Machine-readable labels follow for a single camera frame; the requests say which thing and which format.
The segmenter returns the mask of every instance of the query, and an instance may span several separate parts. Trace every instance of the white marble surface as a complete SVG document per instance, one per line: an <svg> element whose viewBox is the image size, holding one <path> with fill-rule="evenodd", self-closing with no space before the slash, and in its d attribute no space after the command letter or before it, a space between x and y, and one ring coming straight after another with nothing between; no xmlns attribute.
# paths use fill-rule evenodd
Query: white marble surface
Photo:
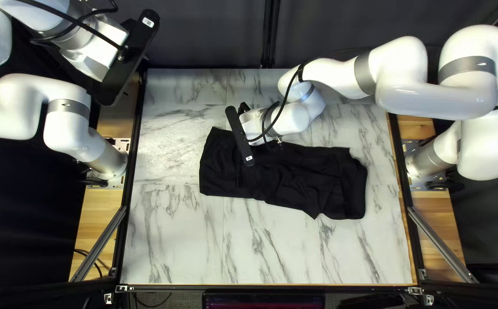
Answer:
<svg viewBox="0 0 498 309"><path fill-rule="evenodd" d="M350 147L368 168L361 220L312 220L262 201L199 193L199 159L226 105L282 99L286 70L148 72L121 281L128 284L411 283L407 239L384 110L323 85L310 130L284 137Z"/></svg>

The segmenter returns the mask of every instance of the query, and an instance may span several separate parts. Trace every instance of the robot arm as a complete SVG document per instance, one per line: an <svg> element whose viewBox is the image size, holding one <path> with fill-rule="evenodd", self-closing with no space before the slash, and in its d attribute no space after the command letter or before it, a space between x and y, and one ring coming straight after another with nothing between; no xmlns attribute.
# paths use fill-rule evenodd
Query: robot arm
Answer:
<svg viewBox="0 0 498 309"><path fill-rule="evenodd" d="M476 25L453 34L439 60L439 85L427 83L427 54L414 37L401 37L342 62L319 58L295 78L287 104L267 137L306 130L325 107L311 81L319 81L351 99L375 95L378 105L395 114L457 120L453 127L407 158L419 178L457 165L466 178L498 177L498 27ZM278 82L285 95L298 67ZM247 139L262 133L265 109L240 115ZM275 119L279 108L268 114ZM265 119L265 127L271 123ZM259 139L250 144L262 144Z"/></svg>
<svg viewBox="0 0 498 309"><path fill-rule="evenodd" d="M401 37L346 62L314 60L304 66L302 79L319 81L351 99L375 94L377 104L401 115L466 120L498 105L498 27L477 25L453 34L442 49L439 85L426 82L427 66L424 44ZM280 78L282 94L297 69ZM287 101L299 97L294 91Z"/></svg>
<svg viewBox="0 0 498 309"><path fill-rule="evenodd" d="M119 152L88 127L91 97L85 89L65 81L27 74L0 79L0 138L28 140L35 136L41 105L48 103L43 139L55 151L66 153L112 179L126 167Z"/></svg>
<svg viewBox="0 0 498 309"><path fill-rule="evenodd" d="M37 2L76 19L92 10L85 1L37 0ZM61 17L15 0L0 0L0 9L44 37L61 33L71 25ZM129 35L123 27L104 14L87 17L84 23L118 45L122 45ZM60 47L62 56L77 70L97 81L104 80L118 54L114 46L78 26L53 39L52 43Z"/></svg>

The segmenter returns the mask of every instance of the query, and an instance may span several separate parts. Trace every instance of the folded garment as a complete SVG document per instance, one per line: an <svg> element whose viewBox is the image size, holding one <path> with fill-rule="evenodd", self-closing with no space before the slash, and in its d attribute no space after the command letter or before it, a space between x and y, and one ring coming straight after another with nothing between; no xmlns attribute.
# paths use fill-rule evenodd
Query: folded garment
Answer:
<svg viewBox="0 0 498 309"><path fill-rule="evenodd" d="M287 142L278 150L252 146L246 167L231 131L212 128L199 166L205 195L242 197L300 209L312 218L361 219L367 170L348 148L306 147Z"/></svg>

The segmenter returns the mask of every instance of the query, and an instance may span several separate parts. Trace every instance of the metal mounting plate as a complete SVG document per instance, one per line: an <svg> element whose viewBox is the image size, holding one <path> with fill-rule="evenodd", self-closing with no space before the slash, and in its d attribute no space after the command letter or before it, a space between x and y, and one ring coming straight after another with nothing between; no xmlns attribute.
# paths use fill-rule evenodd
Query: metal mounting plate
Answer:
<svg viewBox="0 0 498 309"><path fill-rule="evenodd" d="M421 140L404 140L402 139L402 147L403 147L403 154L407 154L409 152L417 151L421 146L419 146L419 143ZM441 171L437 173L436 175L432 176L435 180L433 181L434 183L444 183L447 180L447 177L445 176L445 172ZM427 181L422 181L418 178L412 177L409 173L407 173L407 178L409 179L409 185L411 188L411 191L445 191L447 190L444 187L438 187L434 189L427 189L426 188L426 183Z"/></svg>
<svg viewBox="0 0 498 309"><path fill-rule="evenodd" d="M120 151L125 151L127 155L129 154L129 151L131 150L131 139L130 138L118 138L118 137L112 137L112 139L115 141L115 147L120 149ZM95 189L95 190L123 190L123 186L125 185L125 172L123 172L120 176L108 180L108 186L107 187L101 187L101 186L96 186L96 185L88 185L87 189ZM87 179L98 179L97 172L95 171L90 171L87 173Z"/></svg>

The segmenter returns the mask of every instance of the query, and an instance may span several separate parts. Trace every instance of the black cable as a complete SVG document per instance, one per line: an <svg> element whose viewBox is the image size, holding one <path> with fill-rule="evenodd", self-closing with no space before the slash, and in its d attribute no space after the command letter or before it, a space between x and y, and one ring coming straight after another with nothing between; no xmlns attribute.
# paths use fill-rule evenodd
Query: black cable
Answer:
<svg viewBox="0 0 498 309"><path fill-rule="evenodd" d="M266 116L268 115L268 113L271 113L271 111L274 110L279 104L280 104L280 101L275 102L269 108L267 108L266 111L264 112L264 114L262 115L262 132L264 132L264 125L266 123ZM271 151L270 147L268 147L268 144L267 144L268 142L266 141L266 135L263 136L262 139L264 140L264 144L266 145L266 148L268 148L268 150Z"/></svg>
<svg viewBox="0 0 498 309"><path fill-rule="evenodd" d="M285 91L285 96L283 98L283 102L281 103L280 110L277 112L277 115L273 119L272 123L270 123L268 128L266 130L264 130L259 136L252 138L250 140L247 140L248 142L258 141L259 139L261 139L263 136L265 136L272 129L274 124L276 124L277 120L280 118L280 115L281 115L281 112L283 111L283 108L285 107L285 103L287 102L287 96L289 95L289 90L291 89L291 85L293 84L294 78L297 77L299 71L300 71L300 67L293 74L293 77L291 77L291 81L289 82L289 85L287 86L287 90Z"/></svg>
<svg viewBox="0 0 498 309"><path fill-rule="evenodd" d="M75 180L75 182L87 186L101 186L101 187L108 186L108 181L102 179L80 179L80 180Z"/></svg>
<svg viewBox="0 0 498 309"><path fill-rule="evenodd" d="M424 46L429 46L429 47L439 47L441 45L439 44L433 44L433 43L428 43L428 44L424 44ZM316 60L316 59L319 59L319 58L323 58L323 57L327 57L329 55L332 55L332 54L336 54L336 53L342 53L342 52L353 52L353 51L360 51L360 50L366 50L366 49L373 49L375 48L376 46L374 47L370 47L370 46L367 46L367 47L357 47L357 48L348 48L348 49L339 49L339 50L336 50L336 51L332 51L328 54L325 54L325 55L321 55L321 56L318 56L318 57L315 57L315 58L312 58L312 59L309 59L309 60L306 60L305 62L303 62L300 66L298 66L298 69L297 71L294 73L293 77L291 77L291 81L289 82L289 85L287 86L287 90L285 91L285 96L283 98L283 102L281 103L281 107L280 107L280 110L277 112L277 115L276 117L273 119L272 123L270 123L270 125L268 126L268 128L266 128L266 130L264 130L264 126L263 126L263 132L255 137L255 138L252 138L250 140L247 140L248 142L254 142L254 141L257 141L259 140L260 138L263 138L264 139L264 143L266 144L266 134L272 129L273 125L277 122L277 120L280 118L280 115L281 115L281 112L283 111L283 108L285 107L285 104L287 102L287 96L289 95L289 90L291 89L291 85L293 84L293 81L294 81L294 78L298 75L298 79L300 82L302 82L302 71L304 70L304 66L306 66L308 63Z"/></svg>
<svg viewBox="0 0 498 309"><path fill-rule="evenodd" d="M54 15L56 15L58 17L62 17L63 19L66 19L70 23L78 25L81 28L87 30L88 32L96 35L97 37L99 37L100 39L102 39L104 42L106 42L109 45L112 45L113 47L115 47L117 50L121 50L122 49L120 45L118 45L117 43L115 43L114 41L112 41L111 39L109 39L107 36L103 35L102 33L98 32L96 30L94 30L93 28L89 27L88 25L85 25L81 21L78 21L74 17L71 17L71 16L69 16L67 14L64 14L61 11L59 11L59 10L53 8L53 7L50 7L50 6L46 5L46 4L37 2L35 0L15 0L15 1L22 2L22 3L25 3L25 4L29 4L29 5L31 5L33 7L36 7L36 8L39 8L41 10L47 11L47 12L49 12L51 14L54 14Z"/></svg>
<svg viewBox="0 0 498 309"><path fill-rule="evenodd" d="M145 306L145 307L147 307L147 308L157 308L157 307L159 307L159 306L163 305L166 301L168 301L168 300L169 300L169 298L171 297L171 295L172 295L172 293L169 293L169 295L167 295L167 297L165 298L165 300L163 300L162 302L160 302L160 303L159 303L159 304L157 304L157 305L151 305L151 306L150 306L150 305L146 305L146 304L144 304L142 301L140 301L140 300L138 299L138 297L136 296L136 293L133 293L133 296L134 296L134 298L135 298L135 304L140 303L140 305L143 305L143 306Z"/></svg>
<svg viewBox="0 0 498 309"><path fill-rule="evenodd" d="M74 252L75 253L79 253L85 257L87 257L88 254L84 253L84 252L81 252L79 249L74 249ZM96 264L96 262L94 263L94 266L96 267L96 270L98 270L98 273L100 274L100 279L103 278L102 276L102 271L100 270L100 267L98 267L98 264Z"/></svg>
<svg viewBox="0 0 498 309"><path fill-rule="evenodd" d="M85 249L76 249L78 251L81 251L81 252L84 252L86 254L89 254L89 251L85 250ZM96 258L96 260L98 262L100 262L102 264L102 266L106 269L106 270L110 270L110 267L108 265L106 265L104 262L102 262L102 260L100 259L100 257Z"/></svg>
<svg viewBox="0 0 498 309"><path fill-rule="evenodd" d="M112 8L108 8L108 9L99 9L99 10L95 10L95 11L91 11L85 15L82 15L80 18L78 18L77 20L79 22L83 22L85 19L89 18L89 17L92 17L94 15L98 15L98 14L104 14L104 13L115 13L118 11L118 7L117 7L117 4L115 4L115 1L114 0L108 0L110 2L110 4L112 5ZM54 35L50 35L50 36L46 36L46 37L41 37L41 38L38 38L38 39L31 39L30 42L33 43L33 44L38 44L40 45L39 43L40 42L47 42L47 41L51 41L53 39L58 39L59 37L63 36L63 35L66 35L68 32L72 31L75 27L77 27L78 25L77 24L74 24L72 23L71 25L69 25L66 29L60 31L59 33L57 34L54 34Z"/></svg>

